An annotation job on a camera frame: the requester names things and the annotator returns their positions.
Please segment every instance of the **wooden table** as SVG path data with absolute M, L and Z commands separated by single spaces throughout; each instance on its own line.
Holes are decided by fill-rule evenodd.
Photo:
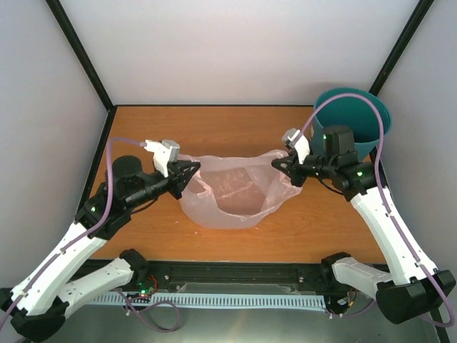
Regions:
M 173 139 L 182 154 L 258 156 L 285 149 L 281 137 L 300 128 L 311 107 L 282 106 L 120 106 L 110 136 Z M 113 160 L 133 154 L 152 172 L 152 155 L 116 142 Z M 103 156 L 92 194 L 103 181 Z M 169 194 L 132 221 L 102 249 L 97 259 L 116 258 L 135 248 L 149 260 L 316 263 L 345 251 L 361 262 L 384 263 L 368 227 L 343 197 L 309 179 L 297 197 L 251 229 L 204 229 L 181 211 Z

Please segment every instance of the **robotic arm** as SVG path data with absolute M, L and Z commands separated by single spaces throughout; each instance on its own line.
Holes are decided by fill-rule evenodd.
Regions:
M 107 180 L 76 213 L 64 238 L 35 271 L 13 289 L 0 289 L 0 307 L 4 311 L 12 307 L 11 324 L 22 336 L 42 342 L 87 302 L 113 288 L 145 280 L 147 261 L 130 249 L 104 268 L 69 282 L 78 268 L 131 220 L 135 209 L 151 204 L 167 192 L 176 199 L 181 198 L 182 191 L 200 168 L 198 162 L 178 160 L 179 145 L 174 141 L 146 141 L 143 146 L 154 153 L 156 171 L 144 173 L 141 161 L 134 156 L 122 156 L 114 161 L 113 199 L 103 225 L 68 249 L 63 248 L 101 220 L 108 201 Z M 43 266 L 51 263 L 51 267 L 42 271 Z M 36 281 L 24 291 L 34 277 Z
M 300 131 L 283 136 L 289 155 L 272 166 L 301 187 L 306 178 L 330 179 L 337 192 L 362 216 L 386 258 L 390 273 L 357 262 L 347 253 L 322 260 L 323 279 L 329 288 L 347 284 L 378 302 L 383 315 L 394 324 L 429 312 L 442 300 L 431 277 L 447 296 L 456 285 L 452 273 L 439 271 L 419 247 L 398 213 L 385 185 L 377 186 L 374 165 L 359 163 L 353 133 L 347 126 L 329 126 L 323 131 L 324 155 L 312 155 Z

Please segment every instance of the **black metal frame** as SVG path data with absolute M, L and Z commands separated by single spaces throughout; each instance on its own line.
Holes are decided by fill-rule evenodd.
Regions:
M 84 186 L 79 208 L 89 198 L 90 191 L 94 185 L 95 176 L 100 165 L 101 156 L 109 137 L 109 132 L 116 116 L 118 106 L 165 106 L 165 105 L 113 105 L 102 84 L 94 66 L 91 63 L 81 41 L 79 40 L 63 6 L 59 0 L 46 0 L 50 10 L 56 18 L 61 30 L 74 50 L 79 62 L 91 81 L 96 93 L 105 106 L 108 116 L 106 118 L 99 144 L 96 148 L 94 160 L 92 161 L 89 175 Z M 409 41 L 413 37 L 422 19 L 427 14 L 433 0 L 419 0 L 412 15 L 403 28 L 397 42 L 393 46 L 387 60 L 384 62 L 369 92 L 378 95 L 389 75 L 393 71 L 396 63 L 400 59 Z M 224 105 L 170 105 L 170 106 L 224 106 Z M 271 105 L 227 105 L 227 106 L 271 106 Z M 374 161 L 376 148 L 370 153 L 370 158 Z M 76 273 L 75 277 L 82 277 L 99 267 L 105 265 L 104 260 L 89 260 Z M 339 297 L 348 291 L 342 286 L 340 289 L 333 289 L 331 292 L 323 286 L 318 272 L 318 264 L 245 264 L 245 263 L 212 263 L 212 262 L 149 262 L 150 270 L 157 276 L 159 288 L 173 291 L 176 286 L 182 286 L 187 282 L 220 282 L 220 283 L 259 283 L 259 284 L 284 284 L 295 287 L 301 292 L 315 292 L 322 294 L 326 298 Z M 386 265 L 378 265 L 379 269 L 386 270 Z M 433 319 L 441 321 L 438 310 L 432 311 Z M 436 328 L 438 337 L 442 343 L 449 342 L 449 338 L 444 328 Z

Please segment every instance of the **plastic bag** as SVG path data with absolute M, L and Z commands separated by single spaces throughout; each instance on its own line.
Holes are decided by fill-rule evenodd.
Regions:
M 180 199 L 184 213 L 209 229 L 244 229 L 257 225 L 301 188 L 274 169 L 271 161 L 287 153 L 273 150 L 258 157 L 192 157 L 201 168 Z

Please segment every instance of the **white wall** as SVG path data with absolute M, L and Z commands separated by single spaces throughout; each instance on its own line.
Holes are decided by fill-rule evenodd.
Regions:
M 11 287 L 68 229 L 106 112 L 46 2 L 0 2 L 0 287 Z
M 115 104 L 312 104 L 368 89 L 417 0 L 62 0 Z
M 457 277 L 455 13 L 457 1 L 435 1 L 380 97 L 393 116 L 383 161 L 396 204 L 438 267 Z M 457 310 L 457 289 L 451 300 Z M 457 327 L 448 333 L 457 342 Z

